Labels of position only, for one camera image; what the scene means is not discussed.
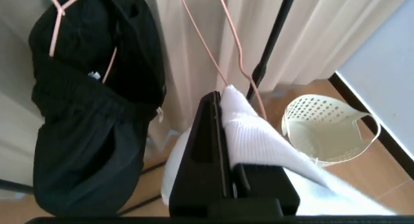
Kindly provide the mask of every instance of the plastic laundry basket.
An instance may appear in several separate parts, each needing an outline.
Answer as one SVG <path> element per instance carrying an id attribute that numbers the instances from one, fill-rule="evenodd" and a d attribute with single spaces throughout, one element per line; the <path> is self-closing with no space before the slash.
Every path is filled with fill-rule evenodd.
<path id="1" fill-rule="evenodd" d="M 361 138 L 356 121 L 372 117 L 378 132 Z M 381 126 L 369 113 L 353 109 L 340 100 L 321 95 L 303 95 L 293 100 L 282 118 L 283 135 L 293 147 L 308 155 L 318 166 L 349 161 L 362 154 L 379 136 Z"/>

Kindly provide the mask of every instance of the floor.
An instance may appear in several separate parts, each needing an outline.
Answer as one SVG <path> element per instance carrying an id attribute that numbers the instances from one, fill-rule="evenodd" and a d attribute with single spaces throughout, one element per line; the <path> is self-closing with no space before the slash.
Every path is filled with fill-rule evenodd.
<path id="1" fill-rule="evenodd" d="M 265 102 L 268 119 L 277 130 L 280 130 L 285 107 L 296 97 L 305 94 L 326 95 L 343 100 L 327 80 L 315 81 L 310 85 L 280 93 L 278 97 L 269 98 Z M 361 131 L 365 138 L 373 136 L 363 124 Z M 167 150 L 147 160 L 145 167 L 149 168 L 165 161 L 176 140 L 177 138 L 173 137 Z M 376 140 L 358 158 L 329 166 L 326 169 L 398 214 L 414 214 L 414 181 L 379 141 Z M 163 171 L 164 168 L 161 167 L 143 175 L 134 194 L 122 210 L 159 194 Z M 49 214 L 36 205 L 33 196 L 25 196 L 19 201 L 0 202 L 0 223 L 24 223 L 40 216 L 49 216 Z M 125 216 L 168 216 L 168 208 L 161 199 L 158 199 Z"/>

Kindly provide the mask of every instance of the white fabric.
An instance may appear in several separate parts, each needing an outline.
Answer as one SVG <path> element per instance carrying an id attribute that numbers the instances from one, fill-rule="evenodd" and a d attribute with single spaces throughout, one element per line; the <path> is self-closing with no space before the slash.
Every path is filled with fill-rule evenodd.
<path id="1" fill-rule="evenodd" d="M 230 166 L 240 162 L 283 166 L 301 199 L 297 215 L 394 214 L 296 151 L 268 122 L 258 117 L 232 85 L 224 89 L 221 109 Z M 161 189 L 166 205 L 190 131 L 191 128 L 178 139 L 166 165 Z"/>

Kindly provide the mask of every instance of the pink clothes hanger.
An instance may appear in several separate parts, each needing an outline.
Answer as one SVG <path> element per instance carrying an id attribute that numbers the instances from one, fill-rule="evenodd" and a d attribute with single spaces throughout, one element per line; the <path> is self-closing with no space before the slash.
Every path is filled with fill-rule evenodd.
<path id="1" fill-rule="evenodd" d="M 191 15 L 191 12 L 190 12 L 190 10 L 188 9 L 188 7 L 187 7 L 187 4 L 186 4 L 185 0 L 181 0 L 181 1 L 182 1 L 182 4 L 184 5 L 184 7 L 185 7 L 185 9 L 186 9 L 186 11 L 187 11 L 187 13 L 188 13 L 188 16 L 189 16 L 189 17 L 190 17 L 190 19 L 191 19 L 191 22 L 193 23 L 193 26 L 194 26 L 195 30 L 197 31 L 197 33 L 198 33 L 198 35 L 199 35 L 199 37 L 200 37 L 200 39 L 201 39 L 201 41 L 202 41 L 202 44 L 204 45 L 204 48 L 207 50 L 208 55 L 209 55 L 209 56 L 210 56 L 210 58 L 212 59 L 212 62 L 213 62 L 213 64 L 215 65 L 215 68 L 217 69 L 217 72 L 220 74 L 220 77 L 223 79 L 224 83 L 225 83 L 226 85 L 228 85 L 228 82 L 227 82 L 226 78 L 224 78 L 224 76 L 223 76 L 223 74 L 222 74 L 222 72 L 221 72 L 221 70 L 220 70 L 220 67 L 218 66 L 217 62 L 215 61 L 215 59 L 214 59 L 213 55 L 211 54 L 211 52 L 210 52 L 210 50 L 209 50 L 209 48 L 208 48 L 208 46 L 207 46 L 207 44 L 206 44 L 206 42 L 205 42 L 205 40 L 204 40 L 203 36 L 201 35 L 200 30 L 199 30 L 199 28 L 197 27 L 197 24 L 195 24 L 194 19 L 193 19 L 193 16 Z M 237 32 L 236 32 L 236 30 L 235 30 L 235 27 L 234 27 L 234 24 L 233 24 L 232 18 L 231 18 L 231 16 L 230 16 L 230 13 L 228 12 L 228 9 L 227 9 L 227 6 L 226 6 L 226 3 L 224 2 L 224 0 L 220 0 L 220 1 L 221 1 L 221 4 L 222 4 L 223 8 L 224 8 L 225 13 L 226 13 L 226 18 L 227 18 L 227 20 L 228 20 L 228 23 L 229 23 L 229 25 L 230 25 L 230 28 L 232 29 L 232 34 L 233 34 L 234 40 L 235 40 L 235 42 L 236 42 L 237 49 L 239 50 L 239 69 L 240 69 L 241 73 L 243 74 L 243 76 L 244 76 L 247 80 L 249 80 L 249 82 L 252 84 L 252 87 L 253 87 L 254 93 L 256 94 L 256 96 L 257 96 L 257 100 L 259 101 L 260 112 L 261 112 L 261 114 L 262 114 L 262 117 L 263 117 L 265 120 L 267 120 L 267 116 L 266 116 L 265 107 L 264 107 L 263 102 L 262 102 L 262 99 L 261 99 L 261 97 L 260 97 L 260 95 L 259 95 L 259 91 L 257 90 L 256 84 L 254 83 L 253 78 L 252 78 L 250 75 L 248 75 L 248 74 L 245 72 L 245 70 L 243 69 L 243 50 L 242 50 L 242 48 L 241 48 L 241 44 L 240 44 L 240 41 L 239 41 L 239 37 L 237 36 Z"/>
<path id="2" fill-rule="evenodd" d="M 58 10 L 58 15 L 56 16 L 56 22 L 55 22 L 55 25 L 54 25 L 54 30 L 53 30 L 53 35 L 52 35 L 52 41 L 50 43 L 50 48 L 49 48 L 49 56 L 53 57 L 54 51 L 56 49 L 56 42 L 58 40 L 58 34 L 59 34 L 59 28 L 60 28 L 60 23 L 61 23 L 61 20 L 62 20 L 62 16 L 65 15 L 65 10 L 68 7 L 70 7 L 73 3 L 75 3 L 77 0 L 69 0 L 63 5 L 60 5 L 58 0 L 51 0 L 51 1 L 52 1 L 53 5 L 56 7 L 56 10 Z M 109 66 L 108 66 L 108 68 L 105 72 L 105 76 L 102 79 L 103 84 L 105 83 L 105 81 L 108 77 L 109 71 L 111 71 L 111 69 L 112 69 L 112 65 L 113 65 L 113 62 L 115 60 L 116 52 L 117 52 L 117 49 L 115 47 L 115 50 L 112 54 L 111 61 L 109 62 Z"/>

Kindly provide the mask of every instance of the curtain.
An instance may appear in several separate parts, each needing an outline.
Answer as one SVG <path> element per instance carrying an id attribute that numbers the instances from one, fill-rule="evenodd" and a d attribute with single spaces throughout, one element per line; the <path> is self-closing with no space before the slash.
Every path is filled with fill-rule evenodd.
<path id="1" fill-rule="evenodd" d="M 160 123 L 156 118 L 149 127 L 154 145 L 162 150 L 170 130 L 183 132 L 190 127 L 200 98 L 210 91 L 223 90 L 224 83 L 181 0 L 146 1 L 157 22 L 166 66 L 168 94 L 162 106 L 164 120 Z M 271 94 L 330 77 L 403 1 L 295 0 L 259 91 Z M 238 69 L 237 48 L 220 0 L 186 2 L 228 81 L 246 93 L 249 83 Z M 243 47 L 244 68 L 249 74 L 263 53 L 281 2 L 226 0 Z M 19 126 L 12 133 L 26 139 L 22 142 L 0 135 L 0 155 L 5 149 L 12 150 L 28 162 L 32 160 L 42 119 L 30 101 L 34 79 L 27 39 L 33 24 L 49 5 L 49 0 L 0 0 L 0 103 L 19 107 L 13 108 L 19 113 L 7 124 Z M 0 123 L 0 128 L 7 128 L 7 124 Z M 0 168 L 6 167 L 11 166 L 0 162 Z M 0 178 L 8 179 L 1 174 Z M 18 179 L 22 183 L 30 180 Z"/>

